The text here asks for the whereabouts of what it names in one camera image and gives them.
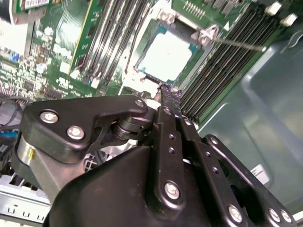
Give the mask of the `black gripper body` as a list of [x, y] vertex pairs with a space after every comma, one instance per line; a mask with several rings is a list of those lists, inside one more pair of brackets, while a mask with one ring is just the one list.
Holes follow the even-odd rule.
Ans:
[[220, 215], [205, 204], [190, 164], [180, 162], [186, 204], [179, 215], [164, 219], [149, 208], [155, 156], [149, 147], [133, 148], [69, 182], [57, 195], [48, 214], [49, 227], [219, 227]]

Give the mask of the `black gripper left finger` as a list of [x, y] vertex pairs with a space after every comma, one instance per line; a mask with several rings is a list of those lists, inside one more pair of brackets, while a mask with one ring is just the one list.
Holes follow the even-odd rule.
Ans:
[[180, 213], [185, 180], [173, 170], [183, 162], [182, 142], [169, 89], [160, 87], [156, 108], [135, 95], [32, 103], [24, 109], [13, 167], [40, 186], [52, 208], [75, 178], [133, 148], [149, 147], [155, 158], [146, 202], [154, 211]]

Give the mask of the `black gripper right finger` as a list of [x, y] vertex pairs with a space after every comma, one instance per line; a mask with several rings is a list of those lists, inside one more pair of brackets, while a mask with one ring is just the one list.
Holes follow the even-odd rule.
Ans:
[[284, 205], [215, 136], [201, 138], [181, 113], [182, 92], [169, 89], [169, 105], [179, 119], [186, 159], [193, 166], [207, 220], [213, 227], [294, 227]]

